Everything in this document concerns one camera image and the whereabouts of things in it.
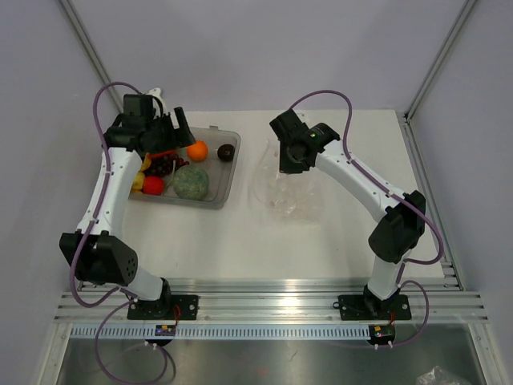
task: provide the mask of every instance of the plastic tray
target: plastic tray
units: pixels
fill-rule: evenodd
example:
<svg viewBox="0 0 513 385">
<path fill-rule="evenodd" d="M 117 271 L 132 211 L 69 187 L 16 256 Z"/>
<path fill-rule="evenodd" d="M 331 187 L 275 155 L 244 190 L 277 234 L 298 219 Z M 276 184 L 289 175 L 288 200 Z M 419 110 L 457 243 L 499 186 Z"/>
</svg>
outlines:
<svg viewBox="0 0 513 385">
<path fill-rule="evenodd" d="M 184 160 L 188 160 L 208 174 L 208 194 L 202 201 L 193 201 L 179 198 L 172 185 L 170 185 L 162 195 L 146 195 L 141 193 L 132 193 L 130 198 L 138 201 L 150 201 L 157 203 L 167 203 L 170 205 L 192 206 L 202 209 L 220 209 L 228 199 L 230 188 L 232 187 L 233 173 L 237 157 L 239 156 L 240 136 L 231 131 L 222 131 L 217 127 L 193 128 L 191 132 L 196 140 L 203 140 L 208 146 L 208 157 L 203 162 L 191 161 L 185 152 L 185 148 L 178 150 L 178 155 Z M 231 144 L 235 147 L 235 156 L 231 162 L 222 162 L 217 157 L 217 149 L 223 144 Z"/>
</svg>

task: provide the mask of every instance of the gray wall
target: gray wall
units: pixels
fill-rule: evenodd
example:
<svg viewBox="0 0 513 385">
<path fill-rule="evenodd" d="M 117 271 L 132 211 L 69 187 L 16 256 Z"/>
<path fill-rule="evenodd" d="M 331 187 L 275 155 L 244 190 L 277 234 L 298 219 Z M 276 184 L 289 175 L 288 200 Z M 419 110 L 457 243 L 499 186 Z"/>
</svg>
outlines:
<svg viewBox="0 0 513 385">
<path fill-rule="evenodd" d="M 189 111 L 283 108 L 324 87 L 404 110 L 463 3 L 74 0 L 113 79 L 160 86 Z"/>
<path fill-rule="evenodd" d="M 513 359 L 512 21 L 511 0 L 480 2 L 414 117 L 464 280 L 483 295 L 505 363 Z"/>
<path fill-rule="evenodd" d="M 75 229 L 98 172 L 99 81 L 56 2 L 2 2 L 0 35 L 0 377 L 26 385 L 67 287 L 60 233 Z M 107 98 L 101 110 L 112 118 Z"/>
</svg>

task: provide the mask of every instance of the transparent plastic wrap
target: transparent plastic wrap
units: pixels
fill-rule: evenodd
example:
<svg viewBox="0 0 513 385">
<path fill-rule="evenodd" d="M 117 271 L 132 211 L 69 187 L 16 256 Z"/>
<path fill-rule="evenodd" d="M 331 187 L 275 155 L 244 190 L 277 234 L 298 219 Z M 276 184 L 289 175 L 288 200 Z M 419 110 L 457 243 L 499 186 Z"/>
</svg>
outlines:
<svg viewBox="0 0 513 385">
<path fill-rule="evenodd" d="M 442 367 L 434 367 L 431 371 L 418 377 L 415 385 L 471 385 L 471 383 Z"/>
<path fill-rule="evenodd" d="M 299 221 L 316 221 L 322 210 L 318 175 L 314 171 L 287 175 L 279 172 L 279 143 L 267 142 L 249 185 L 254 198 L 273 216 Z"/>
</svg>

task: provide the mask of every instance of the gray floor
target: gray floor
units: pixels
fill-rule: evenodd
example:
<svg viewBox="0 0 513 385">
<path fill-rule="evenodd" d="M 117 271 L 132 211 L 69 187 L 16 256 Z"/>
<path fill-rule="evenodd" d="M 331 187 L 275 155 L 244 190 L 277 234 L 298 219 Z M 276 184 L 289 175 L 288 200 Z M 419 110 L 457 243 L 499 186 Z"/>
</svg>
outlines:
<svg viewBox="0 0 513 385">
<path fill-rule="evenodd" d="M 405 338 L 410 329 L 399 331 Z M 136 341 L 100 341 L 104 362 Z M 113 384 L 99 370 L 93 340 L 71 340 L 59 376 L 59 385 Z M 443 367 L 470 381 L 484 384 L 483 374 L 467 329 L 430 326 L 408 346 L 374 351 L 362 342 L 320 341 L 173 341 L 166 349 L 176 365 L 159 383 L 173 384 L 411 384 L 434 366 Z M 109 365 L 123 379 L 143 382 L 154 378 L 163 359 L 143 348 Z"/>
</svg>

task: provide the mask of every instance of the white table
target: white table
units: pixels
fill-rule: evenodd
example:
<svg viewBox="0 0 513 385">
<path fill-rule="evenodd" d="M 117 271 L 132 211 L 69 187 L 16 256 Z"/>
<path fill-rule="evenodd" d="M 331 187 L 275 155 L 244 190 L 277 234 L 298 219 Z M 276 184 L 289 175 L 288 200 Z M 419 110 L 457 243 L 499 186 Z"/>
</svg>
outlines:
<svg viewBox="0 0 513 385">
<path fill-rule="evenodd" d="M 276 140 L 269 121 L 282 111 L 187 112 L 192 127 L 219 126 L 242 138 L 230 197 L 220 210 L 129 201 L 123 241 L 139 263 L 165 278 L 273 279 L 367 278 L 374 255 L 367 238 L 375 222 L 334 180 L 314 170 L 323 209 L 318 221 L 283 221 L 250 192 L 267 140 Z M 303 111 L 309 124 L 324 122 L 341 133 L 344 110 Z M 355 111 L 349 148 L 392 184 L 417 188 L 394 111 Z M 431 259 L 434 240 L 426 234 L 411 257 Z M 409 264 L 405 277 L 442 278 L 440 264 Z"/>
</svg>

